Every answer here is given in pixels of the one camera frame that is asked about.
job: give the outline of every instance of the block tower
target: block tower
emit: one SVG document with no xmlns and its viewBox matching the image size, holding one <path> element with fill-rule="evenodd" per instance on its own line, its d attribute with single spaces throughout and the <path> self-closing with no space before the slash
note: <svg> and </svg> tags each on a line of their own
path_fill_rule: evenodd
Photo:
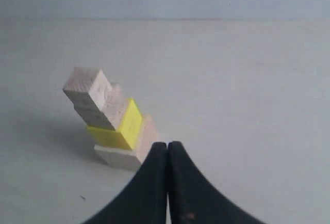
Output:
<svg viewBox="0 0 330 224">
<path fill-rule="evenodd" d="M 158 140 L 151 117 L 101 69 L 75 67 L 63 91 L 94 137 L 96 153 L 113 167 L 136 171 Z"/>
</svg>

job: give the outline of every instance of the white table surface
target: white table surface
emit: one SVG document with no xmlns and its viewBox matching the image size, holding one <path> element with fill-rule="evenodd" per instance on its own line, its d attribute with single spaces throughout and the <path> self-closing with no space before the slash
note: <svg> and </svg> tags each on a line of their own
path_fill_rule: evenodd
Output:
<svg viewBox="0 0 330 224">
<path fill-rule="evenodd" d="M 132 178 L 61 90 L 92 66 L 249 213 L 330 223 L 329 54 L 330 22 L 2 19 L 0 222 L 80 223 Z"/>
</svg>

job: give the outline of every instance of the stacked blocks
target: stacked blocks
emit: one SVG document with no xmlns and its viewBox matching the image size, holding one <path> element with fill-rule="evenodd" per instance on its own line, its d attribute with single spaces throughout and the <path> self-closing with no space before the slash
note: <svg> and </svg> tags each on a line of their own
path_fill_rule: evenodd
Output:
<svg viewBox="0 0 330 224">
<path fill-rule="evenodd" d="M 75 67 L 63 91 L 94 137 L 96 153 L 111 166 L 136 171 L 158 140 L 151 117 L 101 69 Z"/>
</svg>

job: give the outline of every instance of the yellow block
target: yellow block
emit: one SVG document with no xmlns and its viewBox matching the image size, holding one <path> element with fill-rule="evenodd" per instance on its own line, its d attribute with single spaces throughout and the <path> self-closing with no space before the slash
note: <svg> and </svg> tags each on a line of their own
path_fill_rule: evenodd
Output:
<svg viewBox="0 0 330 224">
<path fill-rule="evenodd" d="M 103 147 L 132 150 L 138 137 L 142 115 L 133 99 L 128 99 L 126 113 L 117 130 L 87 126 L 97 144 Z"/>
</svg>

